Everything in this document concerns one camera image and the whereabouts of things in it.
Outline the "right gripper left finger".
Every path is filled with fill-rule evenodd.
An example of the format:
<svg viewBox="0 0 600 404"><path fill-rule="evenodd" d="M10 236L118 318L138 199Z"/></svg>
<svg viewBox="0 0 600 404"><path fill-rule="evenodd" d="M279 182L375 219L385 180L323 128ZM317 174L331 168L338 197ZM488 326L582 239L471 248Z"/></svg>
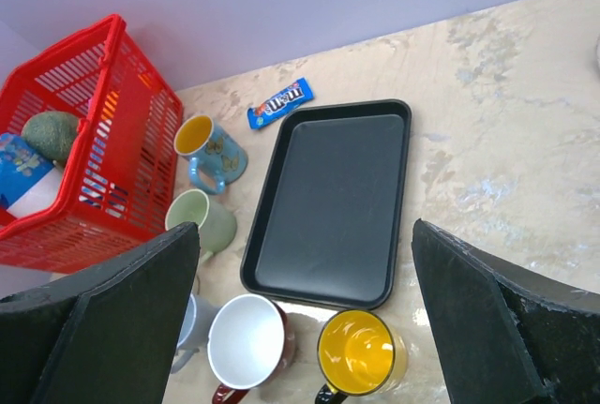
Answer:
<svg viewBox="0 0 600 404"><path fill-rule="evenodd" d="M4 403L159 403L199 262L194 223L1 300Z"/></svg>

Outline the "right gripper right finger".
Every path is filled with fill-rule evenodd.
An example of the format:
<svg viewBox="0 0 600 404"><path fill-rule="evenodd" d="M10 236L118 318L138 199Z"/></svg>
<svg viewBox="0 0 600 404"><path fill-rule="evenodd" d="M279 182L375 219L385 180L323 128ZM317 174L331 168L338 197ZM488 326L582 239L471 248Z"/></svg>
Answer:
<svg viewBox="0 0 600 404"><path fill-rule="evenodd" d="M422 219L412 255L451 402L598 402L598 294Z"/></svg>

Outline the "light grey mug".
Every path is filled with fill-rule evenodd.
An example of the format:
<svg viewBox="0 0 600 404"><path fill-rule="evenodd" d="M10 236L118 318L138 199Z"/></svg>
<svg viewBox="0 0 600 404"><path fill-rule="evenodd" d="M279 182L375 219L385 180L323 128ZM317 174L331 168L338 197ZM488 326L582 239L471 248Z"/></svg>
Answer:
<svg viewBox="0 0 600 404"><path fill-rule="evenodd" d="M180 371L191 357L205 347L210 327L219 308L192 293L187 301L185 316L178 337L171 374Z"/></svg>

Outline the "dark red mug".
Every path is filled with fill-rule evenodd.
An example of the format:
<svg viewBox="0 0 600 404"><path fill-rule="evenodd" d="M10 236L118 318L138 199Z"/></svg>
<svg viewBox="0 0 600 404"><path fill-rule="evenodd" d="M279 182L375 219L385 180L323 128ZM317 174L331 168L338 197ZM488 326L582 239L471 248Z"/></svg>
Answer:
<svg viewBox="0 0 600 404"><path fill-rule="evenodd" d="M295 332L287 313L270 299L243 294L226 303L209 330L207 356L219 380L214 403L238 403L271 382L293 361Z"/></svg>

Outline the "yellow mug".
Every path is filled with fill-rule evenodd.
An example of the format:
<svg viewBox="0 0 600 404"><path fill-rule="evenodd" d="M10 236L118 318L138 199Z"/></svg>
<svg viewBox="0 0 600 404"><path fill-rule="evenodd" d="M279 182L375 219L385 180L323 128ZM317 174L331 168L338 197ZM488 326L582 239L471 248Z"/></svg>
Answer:
<svg viewBox="0 0 600 404"><path fill-rule="evenodd" d="M399 386L409 360L402 337L378 315L360 309L340 311L326 322L317 357L325 379L317 403L387 393Z"/></svg>

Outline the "light green mug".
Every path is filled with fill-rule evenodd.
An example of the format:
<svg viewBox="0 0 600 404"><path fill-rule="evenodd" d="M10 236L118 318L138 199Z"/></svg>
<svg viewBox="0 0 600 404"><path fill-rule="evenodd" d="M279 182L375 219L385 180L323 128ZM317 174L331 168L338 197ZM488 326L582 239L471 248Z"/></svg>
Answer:
<svg viewBox="0 0 600 404"><path fill-rule="evenodd" d="M200 263L223 251L237 232L235 215L199 189L187 190L173 200L165 216L165 230L185 222L198 226Z"/></svg>

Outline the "blue butterfly mug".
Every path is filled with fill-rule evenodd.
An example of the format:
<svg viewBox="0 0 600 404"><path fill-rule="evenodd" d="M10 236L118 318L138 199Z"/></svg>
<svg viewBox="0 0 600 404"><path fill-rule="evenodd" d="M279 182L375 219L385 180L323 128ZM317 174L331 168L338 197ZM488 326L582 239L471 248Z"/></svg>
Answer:
<svg viewBox="0 0 600 404"><path fill-rule="evenodd" d="M197 114L177 130L173 149L188 162L190 183L219 195L238 180L248 166L248 154L213 118Z"/></svg>

